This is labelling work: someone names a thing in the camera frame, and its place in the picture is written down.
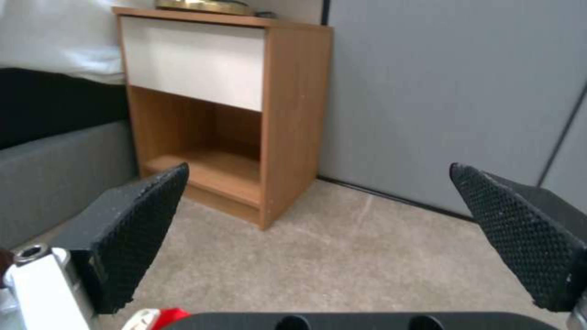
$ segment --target white drawer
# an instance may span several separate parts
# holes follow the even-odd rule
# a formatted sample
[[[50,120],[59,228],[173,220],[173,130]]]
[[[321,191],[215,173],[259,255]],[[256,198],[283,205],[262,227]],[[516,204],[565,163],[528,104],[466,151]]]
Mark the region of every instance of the white drawer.
[[[131,85],[261,111],[264,29],[121,19]]]

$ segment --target baseboard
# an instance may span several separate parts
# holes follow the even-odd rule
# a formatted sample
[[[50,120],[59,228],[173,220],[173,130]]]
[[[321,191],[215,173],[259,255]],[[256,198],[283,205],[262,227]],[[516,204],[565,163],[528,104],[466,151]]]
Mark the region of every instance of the baseboard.
[[[318,179],[320,179],[322,181],[326,181],[326,182],[338,184],[339,186],[343,186],[343,187],[347,187],[347,188],[359,190],[359,191],[362,191],[364,193],[371,194],[371,195],[374,195],[374,196],[383,197],[383,198],[386,198],[386,199],[389,199],[389,200],[393,200],[393,201],[398,201],[400,203],[404,203],[404,204],[407,204],[407,205],[410,205],[410,206],[415,206],[415,207],[423,208],[423,209],[428,210],[428,211],[433,211],[433,212],[437,212],[437,213],[440,213],[440,214],[448,215],[449,217],[453,217],[453,218],[457,218],[457,219],[461,219],[461,220],[465,220],[465,221],[469,221],[469,222],[475,222],[473,220],[473,218],[471,218],[469,216],[466,216],[466,215],[463,215],[463,214],[460,214],[460,213],[456,213],[456,212],[452,212],[452,211],[448,211],[448,210],[445,210],[445,209],[440,208],[440,207],[431,206],[431,205],[428,205],[428,204],[424,204],[424,203],[420,203],[420,202],[417,202],[417,201],[409,200],[409,199],[406,199],[406,198],[398,197],[398,196],[395,196],[395,195],[387,194],[387,193],[384,193],[384,192],[381,192],[381,191],[377,191],[377,190],[373,190],[373,189],[370,189],[370,188],[366,188],[366,187],[362,187],[362,186],[357,186],[357,185],[352,184],[352,183],[347,183],[347,182],[344,182],[344,181],[340,181],[340,180],[337,180],[337,179],[332,179],[332,178],[325,177],[325,176],[318,176]]]

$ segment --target gray wall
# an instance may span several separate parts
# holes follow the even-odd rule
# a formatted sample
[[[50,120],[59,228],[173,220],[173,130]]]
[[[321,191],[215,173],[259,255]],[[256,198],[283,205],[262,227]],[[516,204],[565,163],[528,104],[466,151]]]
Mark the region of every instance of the gray wall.
[[[587,102],[583,102],[542,185],[587,213]]]
[[[337,0],[321,174],[467,214],[453,161],[538,184],[587,78],[583,0]]]

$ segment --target nightstand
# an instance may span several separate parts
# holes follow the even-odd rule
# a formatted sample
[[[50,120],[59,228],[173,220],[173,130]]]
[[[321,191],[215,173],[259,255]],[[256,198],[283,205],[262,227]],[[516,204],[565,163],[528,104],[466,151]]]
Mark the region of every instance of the nightstand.
[[[187,162],[187,197],[267,228],[317,174],[332,29],[113,12],[141,175]]]

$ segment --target metal bolt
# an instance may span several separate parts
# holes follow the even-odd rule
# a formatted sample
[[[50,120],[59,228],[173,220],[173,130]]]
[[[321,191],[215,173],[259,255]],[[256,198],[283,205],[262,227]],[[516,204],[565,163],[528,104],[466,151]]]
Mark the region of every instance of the metal bolt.
[[[17,266],[23,266],[49,254],[51,254],[51,249],[47,244],[38,243],[29,245],[16,253],[14,263]]]

